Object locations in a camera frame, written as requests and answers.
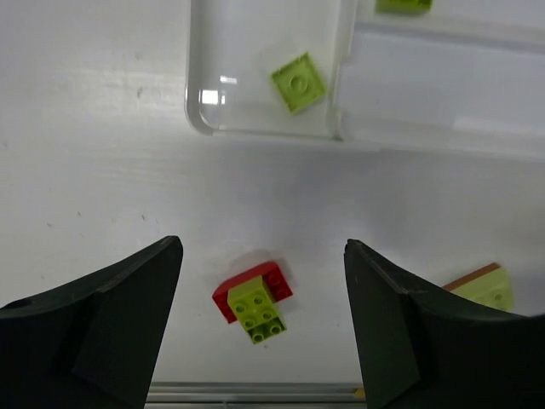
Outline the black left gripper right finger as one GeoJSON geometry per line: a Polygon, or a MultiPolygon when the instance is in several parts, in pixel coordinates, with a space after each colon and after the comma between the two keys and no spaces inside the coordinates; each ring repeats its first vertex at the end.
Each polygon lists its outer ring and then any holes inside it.
{"type": "Polygon", "coordinates": [[[356,239],[344,265],[368,407],[543,407],[541,315],[461,298],[356,239]]]}

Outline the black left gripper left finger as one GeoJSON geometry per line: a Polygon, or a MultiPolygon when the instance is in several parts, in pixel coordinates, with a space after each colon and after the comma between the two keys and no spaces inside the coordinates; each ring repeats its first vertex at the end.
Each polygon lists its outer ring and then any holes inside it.
{"type": "Polygon", "coordinates": [[[178,284],[167,236],[1,308],[3,408],[142,408],[178,284]]]}

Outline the small light green lego brick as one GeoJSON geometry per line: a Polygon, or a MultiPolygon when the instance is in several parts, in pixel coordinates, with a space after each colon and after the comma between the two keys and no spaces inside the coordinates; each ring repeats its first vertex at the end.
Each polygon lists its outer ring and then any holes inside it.
{"type": "Polygon", "coordinates": [[[293,115],[317,103],[328,93],[326,84],[308,52],[272,72],[270,79],[289,113],[293,115]]]}

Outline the lime green lego brick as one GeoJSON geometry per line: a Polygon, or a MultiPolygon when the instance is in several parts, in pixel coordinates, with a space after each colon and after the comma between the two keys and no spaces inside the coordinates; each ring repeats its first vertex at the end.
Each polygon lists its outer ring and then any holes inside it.
{"type": "Polygon", "coordinates": [[[377,0],[375,11],[385,14],[425,14],[433,0],[377,0]]]}

